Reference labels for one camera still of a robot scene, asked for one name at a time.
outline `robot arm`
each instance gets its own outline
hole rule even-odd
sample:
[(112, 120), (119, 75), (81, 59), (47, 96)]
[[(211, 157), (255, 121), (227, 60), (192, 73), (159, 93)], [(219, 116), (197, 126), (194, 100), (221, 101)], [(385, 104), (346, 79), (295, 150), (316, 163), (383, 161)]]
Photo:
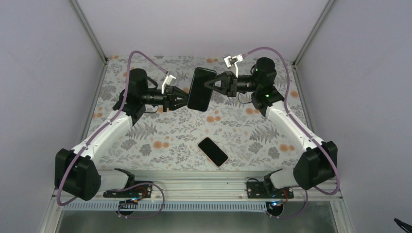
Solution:
[[(94, 135), (93, 133), (71, 150), (61, 149), (57, 153), (55, 186), (59, 187), (66, 169), (83, 147), (86, 149), (70, 170), (63, 191), (83, 200), (90, 200), (97, 192), (122, 189), (133, 185), (133, 174), (122, 169), (97, 171), (95, 164), (100, 162), (100, 159), (113, 142), (125, 135), (136, 124), (146, 111), (146, 104), (162, 105), (164, 112), (167, 109), (176, 110), (187, 104), (187, 93), (172, 86), (175, 79), (175, 76), (168, 74), (162, 88), (157, 89), (157, 83), (147, 77), (145, 70), (131, 70), (126, 104), (116, 119), (111, 121), (121, 106), (124, 90), (121, 92), (119, 100), (114, 105), (108, 118), (96, 129), (95, 132), (99, 132), (96, 137), (91, 138)], [(148, 82), (152, 82), (155, 87), (149, 88)]]
[[(332, 141), (325, 142), (316, 136), (290, 109), (286, 111), (285, 98), (274, 87), (276, 70), (273, 60), (266, 57), (259, 58), (251, 69), (251, 75), (238, 75), (237, 63), (242, 60), (242, 55), (224, 58), (226, 66), (228, 68), (234, 67), (236, 74), (231, 71), (224, 72), (216, 79), (205, 82), (205, 87), (229, 97), (235, 97), (237, 92), (252, 92), (253, 106), (264, 117), (275, 123), (278, 129), (292, 142), (297, 152), (301, 154), (294, 168), (277, 170), (264, 177), (267, 193), (270, 195), (277, 189), (288, 186), (300, 186), (307, 190), (333, 178), (335, 173), (329, 161), (313, 140), (322, 142), (323, 149), (326, 150), (335, 165), (337, 163), (336, 145)], [(219, 87), (214, 85), (217, 81), (221, 81)]]

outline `table surface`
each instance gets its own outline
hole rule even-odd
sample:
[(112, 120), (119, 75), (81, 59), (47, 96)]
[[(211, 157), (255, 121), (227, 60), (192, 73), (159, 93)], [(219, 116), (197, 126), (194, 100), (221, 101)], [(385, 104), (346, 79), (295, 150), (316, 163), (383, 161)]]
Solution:
[[(128, 56), (113, 56), (102, 84), (97, 105), (90, 124), (90, 135), (112, 111), (119, 93), (125, 87)], [(196, 67), (213, 69), (219, 73), (227, 68), (222, 58), (155, 56), (153, 60), (166, 70), (177, 71), (174, 85), (189, 92)], [(246, 58), (240, 63), (239, 74), (249, 74), (256, 59)], [(284, 95), (286, 72), (275, 60), (277, 76), (275, 87)], [(139, 55), (132, 59), (132, 67), (145, 69), (148, 76), (163, 83), (164, 74)], [(289, 107), (305, 122), (302, 105), (293, 73)], [(240, 94), (242, 102), (250, 101), (250, 94)], [(147, 111), (153, 111), (147, 105)], [(228, 161), (216, 167), (197, 147), (205, 137), (210, 137), (228, 155)], [(180, 108), (176, 111), (144, 114), (134, 127), (117, 140), (102, 157), (98, 169), (121, 167), (132, 170), (180, 171), (273, 171), (293, 167), (300, 155), (275, 124), (263, 117), (253, 105), (241, 104), (214, 92), (206, 112)]]

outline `white panel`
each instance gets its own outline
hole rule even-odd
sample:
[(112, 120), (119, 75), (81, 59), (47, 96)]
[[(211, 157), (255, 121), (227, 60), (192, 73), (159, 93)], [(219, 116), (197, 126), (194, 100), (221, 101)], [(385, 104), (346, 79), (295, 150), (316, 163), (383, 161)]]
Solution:
[(412, 224), (412, 1), (339, 0), (299, 65), (356, 232)]
[(108, 56), (223, 56), (270, 46), (294, 60), (327, 0), (78, 2)]
[(0, 232), (37, 232), (103, 67), (68, 1), (2, 1), (0, 32)]

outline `metal base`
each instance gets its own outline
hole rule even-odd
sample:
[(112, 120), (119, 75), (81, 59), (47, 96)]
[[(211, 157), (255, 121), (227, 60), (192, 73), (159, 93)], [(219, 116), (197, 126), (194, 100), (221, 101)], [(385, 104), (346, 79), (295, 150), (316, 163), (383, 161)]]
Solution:
[(285, 199), (286, 196), (283, 191), (288, 195), (288, 199), (294, 198), (291, 187), (278, 189), (273, 195), (269, 195), (263, 187), (263, 182), (249, 181), (246, 183), (246, 189), (248, 199)]
[[(152, 183), (151, 181), (135, 181), (135, 184), (138, 183)], [(139, 186), (142, 188), (145, 188), (147, 190), (146, 196), (144, 198), (151, 198), (152, 194), (152, 186), (148, 184), (144, 184), (142, 186)], [(105, 198), (138, 198), (139, 196), (143, 196), (142, 191), (139, 189), (131, 189), (127, 190), (124, 192), (111, 192), (111, 191), (106, 191), (103, 193), (103, 197)]]

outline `black smartphone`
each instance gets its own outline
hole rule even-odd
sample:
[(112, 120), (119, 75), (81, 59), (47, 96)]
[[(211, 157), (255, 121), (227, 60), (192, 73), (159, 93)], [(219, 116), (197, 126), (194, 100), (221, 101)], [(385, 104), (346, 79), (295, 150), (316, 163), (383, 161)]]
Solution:
[(210, 138), (203, 139), (197, 146), (218, 167), (227, 161), (227, 155)]
[(216, 79), (214, 70), (197, 67), (194, 70), (192, 84), (189, 91), (188, 108), (205, 112), (209, 107), (212, 89), (205, 87), (205, 82)]

